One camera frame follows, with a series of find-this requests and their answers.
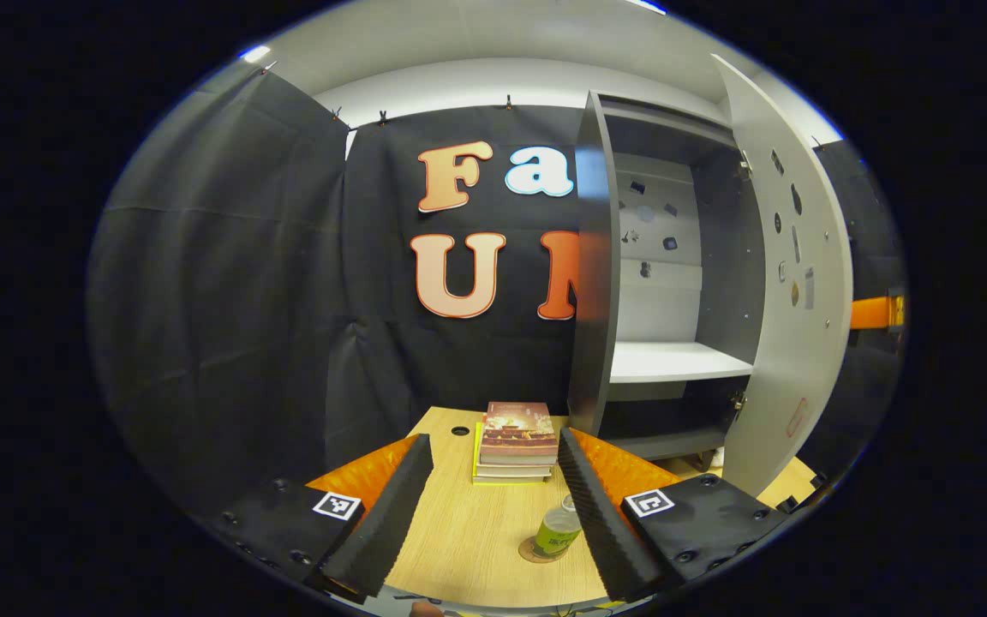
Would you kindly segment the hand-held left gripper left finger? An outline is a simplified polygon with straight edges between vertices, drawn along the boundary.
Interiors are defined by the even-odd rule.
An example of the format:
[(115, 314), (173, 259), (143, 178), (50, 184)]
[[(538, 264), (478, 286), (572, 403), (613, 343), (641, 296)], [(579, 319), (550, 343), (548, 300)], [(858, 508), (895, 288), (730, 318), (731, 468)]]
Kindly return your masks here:
[(286, 581), (362, 604), (395, 566), (432, 471), (430, 437), (412, 434), (313, 481), (251, 489), (211, 528)]

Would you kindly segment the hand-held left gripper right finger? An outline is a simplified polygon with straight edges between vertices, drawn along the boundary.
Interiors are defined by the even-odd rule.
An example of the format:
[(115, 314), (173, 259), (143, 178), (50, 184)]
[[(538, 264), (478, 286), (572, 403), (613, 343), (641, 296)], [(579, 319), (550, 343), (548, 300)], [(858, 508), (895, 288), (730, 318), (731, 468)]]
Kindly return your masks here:
[(559, 433), (559, 468), (614, 601), (719, 578), (775, 539), (792, 516), (717, 474), (681, 479), (571, 427)]

